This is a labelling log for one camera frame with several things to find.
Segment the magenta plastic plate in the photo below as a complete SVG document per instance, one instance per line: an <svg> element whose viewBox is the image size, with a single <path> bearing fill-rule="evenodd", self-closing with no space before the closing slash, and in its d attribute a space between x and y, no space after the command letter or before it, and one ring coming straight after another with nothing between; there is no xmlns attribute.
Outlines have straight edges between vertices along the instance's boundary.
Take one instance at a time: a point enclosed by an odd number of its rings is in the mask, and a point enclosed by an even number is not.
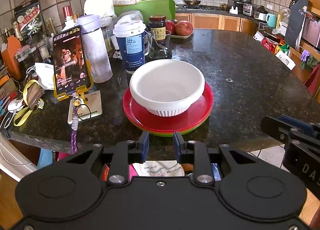
<svg viewBox="0 0 320 230"><path fill-rule="evenodd" d="M156 116L143 106L139 105L127 88L123 96L123 110L130 122L142 125L157 131L174 130L177 132L189 129L207 119L211 113L214 95L211 87L206 82L202 96L191 104L188 110L172 117Z"/></svg>

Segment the white ribbed bowl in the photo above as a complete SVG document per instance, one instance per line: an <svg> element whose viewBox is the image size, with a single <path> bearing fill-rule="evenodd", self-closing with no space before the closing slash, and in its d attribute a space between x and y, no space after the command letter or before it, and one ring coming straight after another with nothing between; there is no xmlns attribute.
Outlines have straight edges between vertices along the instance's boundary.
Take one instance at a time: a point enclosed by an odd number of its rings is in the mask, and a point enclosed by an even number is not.
<svg viewBox="0 0 320 230"><path fill-rule="evenodd" d="M130 79L133 99L160 117L184 113L203 94L204 75L192 64L161 59L139 67Z"/></svg>

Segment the green plastic plate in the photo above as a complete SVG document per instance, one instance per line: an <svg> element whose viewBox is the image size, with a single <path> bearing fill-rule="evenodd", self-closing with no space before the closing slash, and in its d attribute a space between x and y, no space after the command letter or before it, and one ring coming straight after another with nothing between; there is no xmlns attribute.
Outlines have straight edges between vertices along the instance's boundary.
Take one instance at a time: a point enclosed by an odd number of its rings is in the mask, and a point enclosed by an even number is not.
<svg viewBox="0 0 320 230"><path fill-rule="evenodd" d="M194 127L190 127L189 129L180 131L181 135L185 135L188 134L194 130L196 130L198 127L200 127L203 123L205 123L208 119L205 119L204 121L202 121L201 123L199 123L198 125L195 125ZM159 136L159 137L172 137L174 132L177 132L177 129L174 130L164 130L164 131L157 131L154 129L148 129L147 127L143 127L142 125L138 125L136 123L131 122L135 127L139 128L142 131L148 131L150 134L155 135L155 136Z"/></svg>

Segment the red hanging towel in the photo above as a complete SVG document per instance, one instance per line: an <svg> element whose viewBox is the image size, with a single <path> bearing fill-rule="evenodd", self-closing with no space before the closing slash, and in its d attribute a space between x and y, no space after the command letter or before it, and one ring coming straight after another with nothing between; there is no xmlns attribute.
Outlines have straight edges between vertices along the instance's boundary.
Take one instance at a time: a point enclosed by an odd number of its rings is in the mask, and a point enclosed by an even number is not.
<svg viewBox="0 0 320 230"><path fill-rule="evenodd" d="M319 90L319 73L320 64L318 64L313 70L308 79L304 82L308 91L312 96L315 96Z"/></svg>

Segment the lilac water bottle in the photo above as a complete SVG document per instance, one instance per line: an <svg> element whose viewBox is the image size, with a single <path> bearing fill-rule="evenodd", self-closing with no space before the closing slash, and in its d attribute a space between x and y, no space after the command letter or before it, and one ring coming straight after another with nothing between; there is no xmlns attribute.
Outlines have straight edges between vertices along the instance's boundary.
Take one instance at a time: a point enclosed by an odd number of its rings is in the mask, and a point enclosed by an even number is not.
<svg viewBox="0 0 320 230"><path fill-rule="evenodd" d="M112 78L112 69L107 54L103 31L98 15L84 15L77 19L81 26L82 50L91 65L95 83L103 83Z"/></svg>

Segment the smartphone on yellow stand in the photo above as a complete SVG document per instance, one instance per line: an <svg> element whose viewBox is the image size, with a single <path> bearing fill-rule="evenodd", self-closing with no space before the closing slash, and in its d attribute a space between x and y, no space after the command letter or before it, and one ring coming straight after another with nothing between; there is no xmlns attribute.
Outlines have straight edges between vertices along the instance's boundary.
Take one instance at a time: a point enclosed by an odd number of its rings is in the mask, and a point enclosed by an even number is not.
<svg viewBox="0 0 320 230"><path fill-rule="evenodd" d="M54 95L61 101L91 88L93 81L83 51L81 26L53 37Z"/></svg>

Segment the clear glass with spoon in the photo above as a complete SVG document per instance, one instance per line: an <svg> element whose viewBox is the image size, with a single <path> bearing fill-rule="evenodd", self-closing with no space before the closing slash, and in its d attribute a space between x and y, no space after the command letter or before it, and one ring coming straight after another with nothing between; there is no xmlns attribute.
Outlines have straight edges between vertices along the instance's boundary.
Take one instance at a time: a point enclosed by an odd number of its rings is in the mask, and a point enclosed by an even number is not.
<svg viewBox="0 0 320 230"><path fill-rule="evenodd" d="M159 39L156 32L152 30L149 32L149 59L171 59L172 50L170 48L171 31L166 30L162 39Z"/></svg>

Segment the fruit tray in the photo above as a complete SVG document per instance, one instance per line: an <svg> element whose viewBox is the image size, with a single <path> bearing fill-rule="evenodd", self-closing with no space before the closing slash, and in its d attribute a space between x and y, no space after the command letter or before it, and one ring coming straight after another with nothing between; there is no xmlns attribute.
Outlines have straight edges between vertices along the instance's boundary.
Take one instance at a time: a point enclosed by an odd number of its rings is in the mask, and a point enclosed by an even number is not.
<svg viewBox="0 0 320 230"><path fill-rule="evenodd" d="M193 32L190 35L182 36L182 35L177 35L177 34L171 34L171 38L175 39L188 39L193 35Z"/></svg>

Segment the teal electric kettle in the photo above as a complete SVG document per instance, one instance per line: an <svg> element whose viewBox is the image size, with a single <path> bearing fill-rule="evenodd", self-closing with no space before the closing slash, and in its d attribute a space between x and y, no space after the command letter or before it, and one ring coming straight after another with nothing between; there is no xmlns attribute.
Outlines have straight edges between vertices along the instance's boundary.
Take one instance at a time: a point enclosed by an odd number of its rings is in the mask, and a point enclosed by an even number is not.
<svg viewBox="0 0 320 230"><path fill-rule="evenodd" d="M268 25L269 27L275 28L275 27L276 27L276 24L277 24L277 17L276 17L276 15L268 13L268 14L266 15L266 22L267 22L267 25Z"/></svg>

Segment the blue paper coffee cup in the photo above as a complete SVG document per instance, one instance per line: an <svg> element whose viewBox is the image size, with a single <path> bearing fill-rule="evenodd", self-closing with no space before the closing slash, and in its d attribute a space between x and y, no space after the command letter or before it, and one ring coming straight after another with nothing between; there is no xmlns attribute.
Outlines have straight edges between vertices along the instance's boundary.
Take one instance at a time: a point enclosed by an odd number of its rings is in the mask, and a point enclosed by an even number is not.
<svg viewBox="0 0 320 230"><path fill-rule="evenodd" d="M119 19L114 26L113 34L128 74L133 74L145 64L145 30L146 25L143 21L131 19L130 15Z"/></svg>

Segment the red pomegranate left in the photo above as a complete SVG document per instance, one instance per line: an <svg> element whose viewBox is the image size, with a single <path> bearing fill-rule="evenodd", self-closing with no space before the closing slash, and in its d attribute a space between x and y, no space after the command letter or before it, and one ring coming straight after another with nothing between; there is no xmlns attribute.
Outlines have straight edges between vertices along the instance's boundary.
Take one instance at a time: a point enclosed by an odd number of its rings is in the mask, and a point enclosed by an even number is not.
<svg viewBox="0 0 320 230"><path fill-rule="evenodd" d="M166 30L171 32L172 35L175 35L176 25L175 25L174 21L172 21L172 20L167 20L166 21Z"/></svg>

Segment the dark sauce jar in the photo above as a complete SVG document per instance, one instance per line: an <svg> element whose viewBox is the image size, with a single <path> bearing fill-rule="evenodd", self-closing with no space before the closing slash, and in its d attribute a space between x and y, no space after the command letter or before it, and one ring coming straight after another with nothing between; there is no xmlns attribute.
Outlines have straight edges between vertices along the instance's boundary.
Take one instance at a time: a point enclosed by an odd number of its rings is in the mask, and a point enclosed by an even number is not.
<svg viewBox="0 0 320 230"><path fill-rule="evenodd" d="M151 15L149 17L151 34L156 41L164 41L166 37L166 16Z"/></svg>

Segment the green cutting board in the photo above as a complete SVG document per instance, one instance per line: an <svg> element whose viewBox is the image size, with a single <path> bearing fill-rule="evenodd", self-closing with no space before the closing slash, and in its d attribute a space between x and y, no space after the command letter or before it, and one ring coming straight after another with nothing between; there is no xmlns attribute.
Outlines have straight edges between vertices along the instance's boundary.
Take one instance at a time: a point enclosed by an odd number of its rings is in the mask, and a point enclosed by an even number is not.
<svg viewBox="0 0 320 230"><path fill-rule="evenodd" d="M175 1L174 0L142 0L137 4L127 4L114 6L114 12L120 16L123 12L138 10L143 16L145 23L149 22L151 15L164 15L167 20L175 18Z"/></svg>

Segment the black wok on stove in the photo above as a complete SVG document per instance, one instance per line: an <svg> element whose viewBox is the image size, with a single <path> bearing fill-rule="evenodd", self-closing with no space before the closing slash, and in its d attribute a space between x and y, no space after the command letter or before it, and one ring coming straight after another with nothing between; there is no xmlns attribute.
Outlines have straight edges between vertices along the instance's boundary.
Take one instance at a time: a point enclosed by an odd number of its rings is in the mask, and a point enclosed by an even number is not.
<svg viewBox="0 0 320 230"><path fill-rule="evenodd" d="M187 5L196 6L201 3L201 0L183 0L183 2Z"/></svg>

